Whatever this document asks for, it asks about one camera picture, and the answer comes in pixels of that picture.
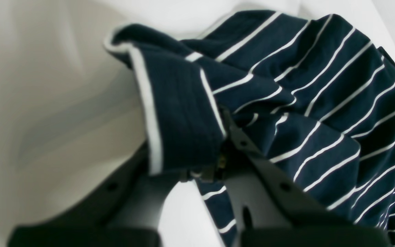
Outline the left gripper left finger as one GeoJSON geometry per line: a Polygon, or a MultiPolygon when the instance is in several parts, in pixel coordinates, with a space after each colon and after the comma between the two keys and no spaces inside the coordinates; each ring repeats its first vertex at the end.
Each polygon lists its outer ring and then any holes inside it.
{"type": "Polygon", "coordinates": [[[144,143],[83,200],[37,224],[17,226],[8,247],[161,247],[160,213],[179,172],[148,174],[144,143]]]}

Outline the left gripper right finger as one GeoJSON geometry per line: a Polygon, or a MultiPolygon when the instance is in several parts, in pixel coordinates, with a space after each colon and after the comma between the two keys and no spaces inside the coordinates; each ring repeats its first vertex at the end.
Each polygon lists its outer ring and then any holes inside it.
{"type": "Polygon", "coordinates": [[[327,211],[268,161],[220,106],[228,134],[218,162],[237,221],[235,247],[390,247],[376,228],[327,211]]]}

